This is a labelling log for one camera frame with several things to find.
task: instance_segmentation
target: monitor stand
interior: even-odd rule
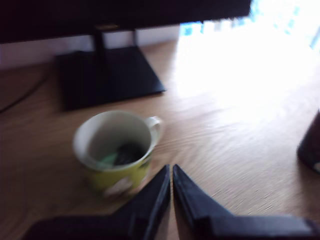
[[[64,109],[76,110],[165,91],[140,49],[106,49],[101,31],[92,34],[93,52],[55,57]]]

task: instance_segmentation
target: yellow mug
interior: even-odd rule
[[[157,117],[143,119],[126,111],[100,113],[84,122],[76,131],[73,150],[77,159],[87,168],[94,189],[104,195],[132,190],[147,177],[152,151],[164,131],[163,121]],[[125,165],[101,162],[127,142],[135,142],[144,150],[139,160]]]

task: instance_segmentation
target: dark corner object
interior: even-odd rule
[[[195,239],[320,239],[319,226],[308,219],[233,215],[204,193],[178,165],[173,166],[173,194]]]
[[[136,45],[105,49],[105,32],[246,16],[251,0],[6,1],[0,44],[91,35],[93,52],[55,58],[65,110],[161,93],[165,90]]]
[[[318,109],[316,115],[311,122],[309,129],[306,131],[303,139],[297,148],[298,158],[320,174],[320,110]]]
[[[170,167],[165,165],[114,214],[42,220],[27,231],[23,240],[152,240],[170,199]]]

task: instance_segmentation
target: wooden desk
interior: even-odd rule
[[[91,191],[71,146],[82,122],[114,109],[164,119],[151,175],[179,164],[235,214],[293,214],[320,223],[320,175],[296,158],[319,109],[318,55],[289,36],[254,30],[142,49],[167,87],[164,95],[61,112],[52,77],[1,116],[0,239],[19,239],[42,218],[108,214],[126,201]],[[1,73],[1,107],[46,67]],[[178,239],[173,205],[166,221],[158,239]]]

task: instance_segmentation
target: wall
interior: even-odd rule
[[[175,40],[179,37],[179,25],[137,30],[137,44],[151,45]],[[129,31],[106,33],[107,48],[123,48],[133,45]],[[55,39],[17,42],[0,46],[0,70],[49,62],[55,55],[73,51],[91,51],[90,36],[74,36]]]

